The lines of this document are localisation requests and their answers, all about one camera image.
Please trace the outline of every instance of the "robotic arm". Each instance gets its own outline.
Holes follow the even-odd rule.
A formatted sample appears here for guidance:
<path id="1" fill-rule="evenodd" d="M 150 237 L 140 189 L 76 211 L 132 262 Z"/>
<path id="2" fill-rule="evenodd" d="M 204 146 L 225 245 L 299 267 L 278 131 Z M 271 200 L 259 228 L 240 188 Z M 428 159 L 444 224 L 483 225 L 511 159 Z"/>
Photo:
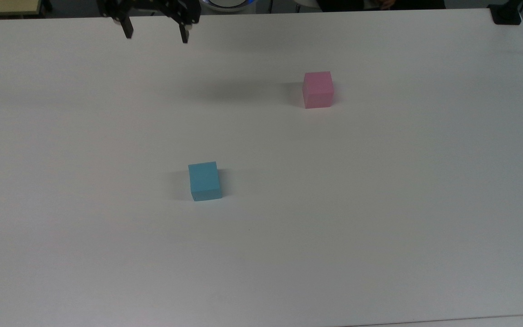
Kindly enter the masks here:
<path id="1" fill-rule="evenodd" d="M 179 24 L 183 43 L 189 41 L 189 29 L 199 23 L 201 4 L 199 0 L 96 0 L 98 10 L 104 17 L 112 17 L 120 23 L 127 39 L 133 37 L 133 25 L 128 12 L 132 8 L 158 10 Z"/>

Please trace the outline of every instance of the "cube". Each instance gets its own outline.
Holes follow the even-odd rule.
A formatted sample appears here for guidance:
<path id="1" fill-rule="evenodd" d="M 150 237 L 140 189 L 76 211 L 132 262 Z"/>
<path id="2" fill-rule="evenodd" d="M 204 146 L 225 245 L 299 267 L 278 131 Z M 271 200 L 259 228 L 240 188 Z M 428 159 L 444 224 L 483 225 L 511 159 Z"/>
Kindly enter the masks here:
<path id="1" fill-rule="evenodd" d="M 189 182 L 191 195 L 195 201 L 222 198 L 215 161 L 189 165 Z"/>
<path id="2" fill-rule="evenodd" d="M 307 109 L 332 106 L 334 85 L 330 72 L 306 73 L 301 91 Z"/>

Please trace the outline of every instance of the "tabletop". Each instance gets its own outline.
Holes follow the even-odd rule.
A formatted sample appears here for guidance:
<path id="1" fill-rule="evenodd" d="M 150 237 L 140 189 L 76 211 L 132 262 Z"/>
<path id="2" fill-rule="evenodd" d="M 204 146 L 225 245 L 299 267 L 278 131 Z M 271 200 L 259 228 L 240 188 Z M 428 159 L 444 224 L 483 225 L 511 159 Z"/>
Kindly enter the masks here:
<path id="1" fill-rule="evenodd" d="M 0 21 L 0 327 L 523 315 L 523 25 L 132 23 Z M 193 202 L 209 161 L 223 198 Z"/>
<path id="2" fill-rule="evenodd" d="M 411 322 L 379 327 L 523 327 L 523 316 Z"/>

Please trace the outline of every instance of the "pink cube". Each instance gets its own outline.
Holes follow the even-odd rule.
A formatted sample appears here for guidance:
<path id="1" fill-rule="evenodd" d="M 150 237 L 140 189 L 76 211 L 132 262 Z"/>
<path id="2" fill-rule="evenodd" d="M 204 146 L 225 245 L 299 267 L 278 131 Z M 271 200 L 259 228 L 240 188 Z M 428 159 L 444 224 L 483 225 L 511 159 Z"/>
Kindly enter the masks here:
<path id="1" fill-rule="evenodd" d="M 306 108 L 326 108 L 332 106 L 334 86 L 330 72 L 306 73 L 304 85 L 301 89 L 304 94 Z"/>

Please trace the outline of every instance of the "person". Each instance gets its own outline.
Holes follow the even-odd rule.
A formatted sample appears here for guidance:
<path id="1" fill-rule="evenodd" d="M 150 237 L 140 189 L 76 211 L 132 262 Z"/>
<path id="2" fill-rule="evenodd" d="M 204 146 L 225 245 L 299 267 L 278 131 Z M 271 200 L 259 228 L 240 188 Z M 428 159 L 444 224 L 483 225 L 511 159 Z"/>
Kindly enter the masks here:
<path id="1" fill-rule="evenodd" d="M 445 9 L 444 0 L 317 0 L 323 12 Z"/>

